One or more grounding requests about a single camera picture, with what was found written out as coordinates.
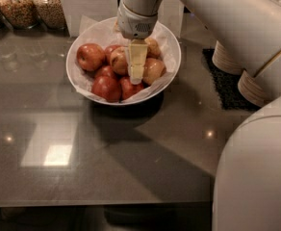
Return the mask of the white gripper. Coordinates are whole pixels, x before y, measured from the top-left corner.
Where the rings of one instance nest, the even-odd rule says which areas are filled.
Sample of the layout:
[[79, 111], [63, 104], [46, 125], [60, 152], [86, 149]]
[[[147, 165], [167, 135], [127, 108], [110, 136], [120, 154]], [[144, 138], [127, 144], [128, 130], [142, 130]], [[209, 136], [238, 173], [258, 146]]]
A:
[[133, 85], [141, 83], [148, 45], [148, 38], [156, 25], [158, 15], [140, 15], [134, 13], [120, 0], [117, 10], [118, 30], [125, 39], [132, 39], [128, 45], [128, 73]]

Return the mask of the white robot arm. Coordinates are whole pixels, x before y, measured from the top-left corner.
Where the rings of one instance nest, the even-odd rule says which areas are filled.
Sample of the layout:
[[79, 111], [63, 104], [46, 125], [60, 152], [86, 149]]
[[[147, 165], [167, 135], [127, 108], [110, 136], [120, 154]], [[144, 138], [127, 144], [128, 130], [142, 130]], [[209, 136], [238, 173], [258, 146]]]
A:
[[[274, 0], [180, 0], [270, 102], [241, 124], [220, 156], [213, 231], [281, 231], [281, 5]], [[162, 0], [120, 0], [127, 39], [148, 37]]]

